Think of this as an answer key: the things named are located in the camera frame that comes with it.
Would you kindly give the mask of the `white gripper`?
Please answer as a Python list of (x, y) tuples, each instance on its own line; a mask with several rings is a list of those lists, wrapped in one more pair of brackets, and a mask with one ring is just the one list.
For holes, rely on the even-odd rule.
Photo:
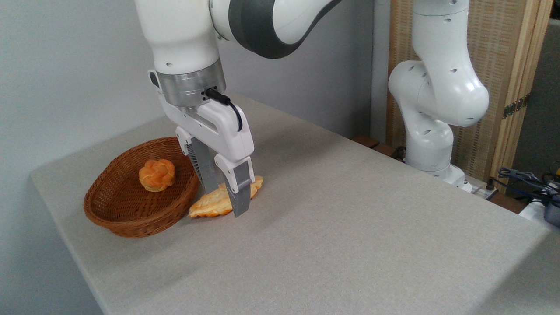
[(254, 142), (247, 119), (241, 109), (242, 129), (230, 106), (209, 100), (195, 113), (166, 102), (160, 86), (156, 87), (164, 112), (177, 124), (175, 133), (184, 155), (190, 158), (206, 193), (219, 188), (208, 146), (216, 151), (214, 161), (223, 173), (235, 217), (248, 211), (251, 184), (255, 181), (252, 161)]

